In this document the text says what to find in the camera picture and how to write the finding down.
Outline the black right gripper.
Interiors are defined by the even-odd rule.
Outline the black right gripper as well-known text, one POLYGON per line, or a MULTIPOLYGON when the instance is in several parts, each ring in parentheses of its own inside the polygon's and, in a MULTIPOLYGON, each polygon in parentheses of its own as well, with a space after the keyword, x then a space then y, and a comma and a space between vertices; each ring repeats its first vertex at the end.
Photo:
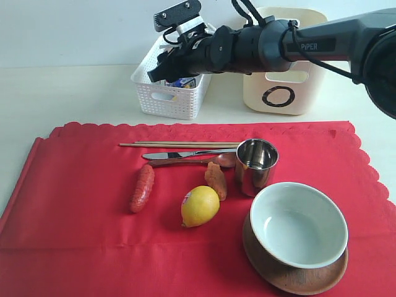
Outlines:
POLYGON ((147 72, 150 81, 176 81, 180 78, 216 73, 210 58, 212 42, 213 35, 206 35, 182 47, 162 52, 157 56, 156 68, 147 72))

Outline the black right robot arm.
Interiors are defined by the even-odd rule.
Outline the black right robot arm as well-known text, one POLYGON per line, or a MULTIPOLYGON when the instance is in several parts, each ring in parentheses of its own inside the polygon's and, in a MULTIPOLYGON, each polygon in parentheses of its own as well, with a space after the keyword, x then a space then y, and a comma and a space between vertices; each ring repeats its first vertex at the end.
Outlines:
POLYGON ((178 43, 158 56, 157 66, 148 72, 152 82, 223 72, 285 72, 297 61, 330 69, 331 61, 346 61, 349 71, 334 72, 363 84, 376 107, 395 116, 393 8, 304 28, 274 17, 239 30, 221 26, 211 34, 198 25, 181 33, 178 43))

